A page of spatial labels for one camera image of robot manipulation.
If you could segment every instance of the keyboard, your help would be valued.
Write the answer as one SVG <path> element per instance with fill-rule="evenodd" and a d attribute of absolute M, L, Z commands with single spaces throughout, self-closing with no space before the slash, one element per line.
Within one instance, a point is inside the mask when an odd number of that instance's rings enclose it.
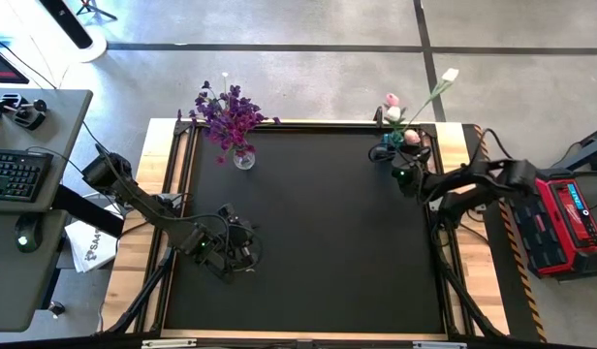
<path fill-rule="evenodd" d="M 0 149 L 0 200 L 33 203 L 53 155 Z"/>

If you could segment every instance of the pink flower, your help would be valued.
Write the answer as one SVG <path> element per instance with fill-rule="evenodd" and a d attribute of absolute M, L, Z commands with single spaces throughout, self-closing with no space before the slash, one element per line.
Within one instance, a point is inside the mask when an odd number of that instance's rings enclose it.
<path fill-rule="evenodd" d="M 389 107 L 396 107 L 399 104 L 399 98 L 392 93 L 388 93 L 385 96 L 385 101 Z"/>
<path fill-rule="evenodd" d="M 406 132 L 404 132 L 404 141 L 407 144 L 417 144 L 421 141 L 421 139 L 417 132 L 413 130 L 406 130 Z"/>

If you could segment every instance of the glass vase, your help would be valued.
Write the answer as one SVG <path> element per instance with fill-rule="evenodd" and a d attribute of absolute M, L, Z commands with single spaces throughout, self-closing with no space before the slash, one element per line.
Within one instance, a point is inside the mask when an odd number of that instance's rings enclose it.
<path fill-rule="evenodd" d="M 256 164 L 256 153 L 251 151 L 234 151 L 234 164 L 241 170 L 249 170 Z"/>

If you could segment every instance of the wooden table frame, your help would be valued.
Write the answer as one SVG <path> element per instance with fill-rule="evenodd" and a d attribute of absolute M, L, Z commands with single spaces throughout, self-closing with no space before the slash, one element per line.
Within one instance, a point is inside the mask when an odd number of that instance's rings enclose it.
<path fill-rule="evenodd" d="M 320 120 L 284 120 L 285 122 L 324 122 L 374 125 L 370 121 L 320 121 Z M 444 172 L 459 167 L 461 163 L 468 163 L 468 151 L 462 125 L 459 123 L 434 123 L 438 136 L 441 159 Z M 141 155 L 137 182 L 141 189 L 148 193 L 179 193 L 189 187 L 190 171 L 195 156 L 194 142 L 197 132 L 190 127 L 176 124 L 173 119 L 151 119 Z M 142 222 L 138 212 L 126 217 L 124 230 L 130 229 Z M 486 235 L 483 223 L 463 217 L 462 222 Z M 482 309 L 492 324 L 502 333 L 508 333 L 507 320 L 500 296 L 498 281 L 492 263 L 490 249 L 464 229 L 458 229 L 454 246 L 458 248 L 461 269 L 467 291 L 477 305 Z M 156 258 L 150 257 L 150 251 L 158 247 Z M 140 290 L 146 278 L 146 265 L 157 262 L 163 256 L 167 246 L 167 236 L 145 225 L 138 228 L 120 241 L 119 250 L 115 258 L 110 284 L 103 306 L 105 324 L 113 324 L 130 305 Z M 452 250 L 445 248 L 450 261 Z M 330 340 L 444 340 L 446 333 L 280 333 L 280 332 L 237 332 L 237 331 L 199 331 L 199 330 L 165 330 L 162 324 L 155 324 L 157 308 L 165 309 L 165 304 L 159 304 L 159 292 L 164 283 L 171 283 L 171 277 L 159 282 L 149 298 L 145 321 L 140 321 L 139 328 L 144 331 L 150 329 L 161 331 L 162 337 L 196 337 L 196 338 L 251 338 L 251 339 L 330 339 Z M 449 300 L 453 308 L 453 320 L 457 331 L 465 333 L 464 312 L 456 293 L 449 288 Z"/>

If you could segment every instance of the white paper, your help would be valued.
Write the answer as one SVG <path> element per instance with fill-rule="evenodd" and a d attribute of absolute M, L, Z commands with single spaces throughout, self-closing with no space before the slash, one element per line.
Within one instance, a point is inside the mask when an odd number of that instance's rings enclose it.
<path fill-rule="evenodd" d="M 105 207 L 119 215 L 113 205 Z M 77 272 L 87 272 L 101 267 L 115 258 L 116 238 L 87 223 L 77 221 L 66 227 L 66 234 L 73 249 L 73 260 Z"/>

